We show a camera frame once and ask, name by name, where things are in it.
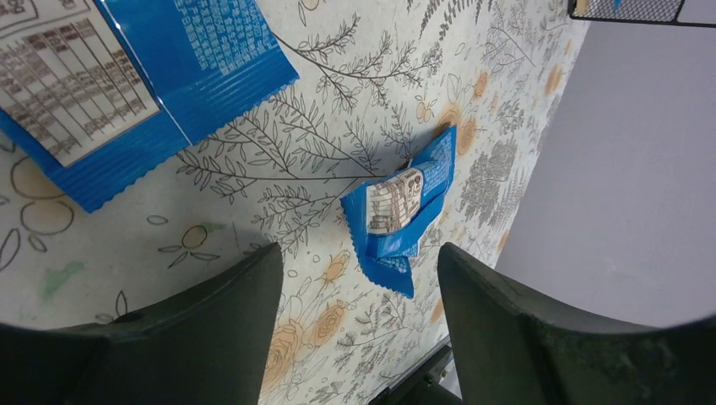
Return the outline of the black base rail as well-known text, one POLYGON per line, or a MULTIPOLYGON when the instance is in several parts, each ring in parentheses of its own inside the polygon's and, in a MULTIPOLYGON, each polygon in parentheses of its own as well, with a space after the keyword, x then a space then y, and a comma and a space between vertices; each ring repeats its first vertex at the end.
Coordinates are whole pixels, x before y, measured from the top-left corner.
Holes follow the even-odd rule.
POLYGON ((385 388, 368 404, 463 404, 457 394, 441 384, 452 363, 453 350, 448 344, 443 344, 416 369, 402 377, 397 385, 385 388))

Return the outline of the blue candy bag long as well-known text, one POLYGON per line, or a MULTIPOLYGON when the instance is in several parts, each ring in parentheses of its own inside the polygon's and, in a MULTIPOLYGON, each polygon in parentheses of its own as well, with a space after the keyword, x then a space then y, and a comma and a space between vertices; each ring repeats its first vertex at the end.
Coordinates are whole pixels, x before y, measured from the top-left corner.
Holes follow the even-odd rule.
POLYGON ((4 1, 1 129, 82 209, 297 80, 254 1, 4 1))

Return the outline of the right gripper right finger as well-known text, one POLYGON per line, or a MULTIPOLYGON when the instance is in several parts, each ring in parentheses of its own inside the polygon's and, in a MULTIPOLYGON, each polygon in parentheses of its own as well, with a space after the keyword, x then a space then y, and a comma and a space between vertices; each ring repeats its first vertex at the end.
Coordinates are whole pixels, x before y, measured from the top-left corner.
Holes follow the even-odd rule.
POLYGON ((712 404, 715 319, 648 327, 578 309, 454 244, 437 275, 466 404, 712 404))

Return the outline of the floral table mat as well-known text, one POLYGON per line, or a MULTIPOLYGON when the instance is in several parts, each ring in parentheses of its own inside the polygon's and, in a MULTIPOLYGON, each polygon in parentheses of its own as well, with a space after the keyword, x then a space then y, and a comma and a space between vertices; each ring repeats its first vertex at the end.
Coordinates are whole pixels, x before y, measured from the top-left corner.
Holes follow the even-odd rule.
POLYGON ((299 78, 84 212, 1 141, 1 319, 114 321, 264 242, 285 277, 262 404, 366 404, 448 333, 437 254, 490 265, 507 241, 588 25, 563 1, 263 1, 299 78), (445 208, 415 297, 361 272, 339 199, 446 127, 445 208))

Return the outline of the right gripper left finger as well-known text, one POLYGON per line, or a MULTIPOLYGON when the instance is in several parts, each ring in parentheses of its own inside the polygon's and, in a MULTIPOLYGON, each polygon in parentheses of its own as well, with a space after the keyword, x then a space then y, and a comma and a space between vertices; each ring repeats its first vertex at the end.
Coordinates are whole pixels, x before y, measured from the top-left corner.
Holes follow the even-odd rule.
POLYGON ((4 404, 255 404, 283 283, 278 244, 107 324, 1 327, 4 404))

